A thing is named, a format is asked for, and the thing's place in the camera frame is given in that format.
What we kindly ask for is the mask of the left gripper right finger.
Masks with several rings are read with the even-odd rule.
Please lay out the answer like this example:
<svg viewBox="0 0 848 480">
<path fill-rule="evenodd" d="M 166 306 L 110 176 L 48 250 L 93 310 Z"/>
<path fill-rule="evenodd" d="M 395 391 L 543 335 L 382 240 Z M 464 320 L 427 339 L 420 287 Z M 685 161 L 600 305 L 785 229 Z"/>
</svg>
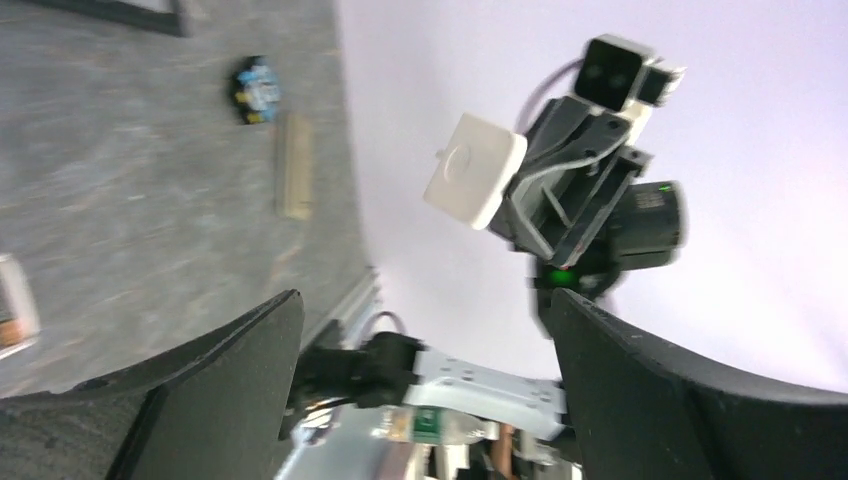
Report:
<svg viewBox="0 0 848 480">
<path fill-rule="evenodd" d="M 746 372 L 559 289 L 548 311 L 589 479 L 843 479 L 847 397 Z"/>
</svg>

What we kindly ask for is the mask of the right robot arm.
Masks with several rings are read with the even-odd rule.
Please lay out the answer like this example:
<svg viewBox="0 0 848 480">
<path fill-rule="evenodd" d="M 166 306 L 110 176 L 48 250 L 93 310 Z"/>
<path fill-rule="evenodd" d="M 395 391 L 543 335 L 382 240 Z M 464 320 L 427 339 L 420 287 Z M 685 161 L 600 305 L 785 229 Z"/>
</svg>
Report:
<svg viewBox="0 0 848 480">
<path fill-rule="evenodd" d="M 281 435 L 346 406 L 378 411 L 369 434 L 397 442 L 568 430 L 552 295 L 593 302 L 680 242 L 676 185 L 641 181 L 651 157 L 636 141 L 655 107 L 568 94 L 518 130 L 462 115 L 422 206 L 399 205 L 375 236 L 387 309 L 300 357 Z"/>
</svg>

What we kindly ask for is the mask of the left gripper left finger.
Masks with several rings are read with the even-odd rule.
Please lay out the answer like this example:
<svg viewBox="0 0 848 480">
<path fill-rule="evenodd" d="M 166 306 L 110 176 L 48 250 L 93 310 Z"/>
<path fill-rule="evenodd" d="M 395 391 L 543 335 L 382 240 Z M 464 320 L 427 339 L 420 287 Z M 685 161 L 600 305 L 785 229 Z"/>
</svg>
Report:
<svg viewBox="0 0 848 480">
<path fill-rule="evenodd" d="M 1 402 L 5 479 L 271 479 L 299 355 L 285 291 L 234 321 L 58 394 Z"/>
</svg>

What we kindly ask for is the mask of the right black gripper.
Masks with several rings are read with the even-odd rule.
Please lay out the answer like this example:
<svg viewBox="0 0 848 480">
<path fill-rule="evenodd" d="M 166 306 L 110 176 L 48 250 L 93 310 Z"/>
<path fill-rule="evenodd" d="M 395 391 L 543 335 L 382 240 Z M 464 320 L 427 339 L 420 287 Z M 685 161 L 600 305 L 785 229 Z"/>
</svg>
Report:
<svg viewBox="0 0 848 480">
<path fill-rule="evenodd" d="M 630 129 L 576 98 L 550 102 L 488 230 L 549 265 L 574 265 L 653 159 L 625 145 Z"/>
</svg>

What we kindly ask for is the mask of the beige remote control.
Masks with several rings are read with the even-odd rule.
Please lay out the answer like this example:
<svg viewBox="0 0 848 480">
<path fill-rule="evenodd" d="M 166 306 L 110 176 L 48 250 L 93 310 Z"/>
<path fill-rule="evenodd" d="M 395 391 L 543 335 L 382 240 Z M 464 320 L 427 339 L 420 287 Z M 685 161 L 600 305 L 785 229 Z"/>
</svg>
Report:
<svg viewBox="0 0 848 480">
<path fill-rule="evenodd" d="M 281 113 L 275 141 L 276 214 L 308 221 L 313 212 L 314 129 L 311 121 L 297 112 Z"/>
</svg>

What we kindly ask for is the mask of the red white remote control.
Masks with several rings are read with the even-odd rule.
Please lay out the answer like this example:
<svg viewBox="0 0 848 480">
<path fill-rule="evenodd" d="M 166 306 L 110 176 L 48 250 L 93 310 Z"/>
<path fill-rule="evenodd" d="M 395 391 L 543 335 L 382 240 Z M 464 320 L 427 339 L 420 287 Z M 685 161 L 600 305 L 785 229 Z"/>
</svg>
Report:
<svg viewBox="0 0 848 480">
<path fill-rule="evenodd" d="M 31 345 L 40 334 L 40 318 L 27 276 L 11 255 L 1 255 L 1 359 Z"/>
</svg>

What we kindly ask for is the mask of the white remote battery cover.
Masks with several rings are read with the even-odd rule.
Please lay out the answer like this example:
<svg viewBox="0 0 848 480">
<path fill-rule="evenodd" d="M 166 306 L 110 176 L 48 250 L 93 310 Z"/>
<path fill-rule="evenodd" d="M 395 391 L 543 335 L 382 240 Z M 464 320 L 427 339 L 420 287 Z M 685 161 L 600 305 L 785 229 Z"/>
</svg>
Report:
<svg viewBox="0 0 848 480">
<path fill-rule="evenodd" d="M 423 199 L 474 230 L 488 227 L 502 204 L 504 190 L 527 152 L 525 136 L 473 114 L 463 114 Z"/>
</svg>

